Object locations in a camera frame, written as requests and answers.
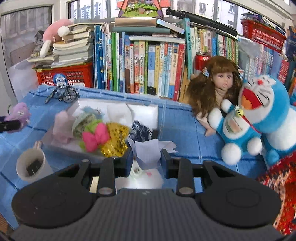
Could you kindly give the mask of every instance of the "black object inside cup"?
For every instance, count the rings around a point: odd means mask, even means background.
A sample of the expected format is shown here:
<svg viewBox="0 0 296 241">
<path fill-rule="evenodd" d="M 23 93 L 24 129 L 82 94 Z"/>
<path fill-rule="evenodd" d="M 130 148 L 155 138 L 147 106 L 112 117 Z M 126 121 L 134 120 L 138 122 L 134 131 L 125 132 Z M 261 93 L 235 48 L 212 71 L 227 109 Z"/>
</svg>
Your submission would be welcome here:
<svg viewBox="0 0 296 241">
<path fill-rule="evenodd" d="M 38 159 L 36 159 L 33 163 L 31 163 L 27 167 L 27 172 L 29 173 L 29 176 L 34 176 L 35 173 L 40 169 L 42 165 L 42 162 L 40 162 Z"/>
</svg>

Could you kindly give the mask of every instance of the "doll's face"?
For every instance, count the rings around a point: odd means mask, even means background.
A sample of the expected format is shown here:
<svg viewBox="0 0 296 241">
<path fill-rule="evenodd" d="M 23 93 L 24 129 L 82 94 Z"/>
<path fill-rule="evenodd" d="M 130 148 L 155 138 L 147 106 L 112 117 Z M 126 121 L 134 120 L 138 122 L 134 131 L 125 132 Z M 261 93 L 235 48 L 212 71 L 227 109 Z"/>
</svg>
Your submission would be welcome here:
<svg viewBox="0 0 296 241">
<path fill-rule="evenodd" d="M 232 86 L 233 76 L 231 72 L 218 73 L 213 76 L 215 86 L 221 90 L 228 90 Z"/>
</svg>

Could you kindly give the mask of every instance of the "purple plush toy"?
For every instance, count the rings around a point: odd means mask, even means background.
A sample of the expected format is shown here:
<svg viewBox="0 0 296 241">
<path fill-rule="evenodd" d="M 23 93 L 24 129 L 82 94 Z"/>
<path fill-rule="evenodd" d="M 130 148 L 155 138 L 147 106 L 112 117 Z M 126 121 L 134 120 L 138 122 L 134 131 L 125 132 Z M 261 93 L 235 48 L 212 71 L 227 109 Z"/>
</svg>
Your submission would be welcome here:
<svg viewBox="0 0 296 241">
<path fill-rule="evenodd" d="M 12 108 L 12 112 L 4 118 L 5 121 L 16 121 L 19 120 L 21 126 L 18 130 L 8 131 L 8 133 L 13 133 L 22 130 L 26 124 L 29 122 L 31 114 L 25 103 L 18 103 Z"/>
</svg>

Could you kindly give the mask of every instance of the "white cup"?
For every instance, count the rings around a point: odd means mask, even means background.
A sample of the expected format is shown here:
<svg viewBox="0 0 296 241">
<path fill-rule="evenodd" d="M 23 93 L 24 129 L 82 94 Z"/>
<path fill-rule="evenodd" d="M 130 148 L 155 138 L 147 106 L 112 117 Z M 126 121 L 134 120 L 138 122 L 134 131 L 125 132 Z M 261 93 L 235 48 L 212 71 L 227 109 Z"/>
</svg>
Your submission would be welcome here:
<svg viewBox="0 0 296 241">
<path fill-rule="evenodd" d="M 17 159 L 17 174 L 23 181 L 33 183 L 53 173 L 52 168 L 46 161 L 45 154 L 41 149 L 41 145 L 41 141 L 36 141 L 33 148 L 30 148 L 23 152 Z M 35 160 L 40 161 L 42 164 L 35 175 L 30 176 L 27 171 L 27 167 L 31 165 Z"/>
</svg>

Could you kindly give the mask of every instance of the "pink bow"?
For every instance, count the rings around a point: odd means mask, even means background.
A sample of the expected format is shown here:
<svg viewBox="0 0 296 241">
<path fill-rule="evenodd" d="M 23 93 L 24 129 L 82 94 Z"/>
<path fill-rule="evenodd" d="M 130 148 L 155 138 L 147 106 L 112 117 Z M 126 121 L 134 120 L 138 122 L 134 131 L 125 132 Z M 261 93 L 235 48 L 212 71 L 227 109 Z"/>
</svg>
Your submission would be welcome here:
<svg viewBox="0 0 296 241">
<path fill-rule="evenodd" d="M 97 125 L 94 134 L 87 131 L 82 133 L 82 140 L 87 152 L 94 152 L 99 145 L 105 144 L 109 139 L 108 128 L 104 123 Z"/>
</svg>

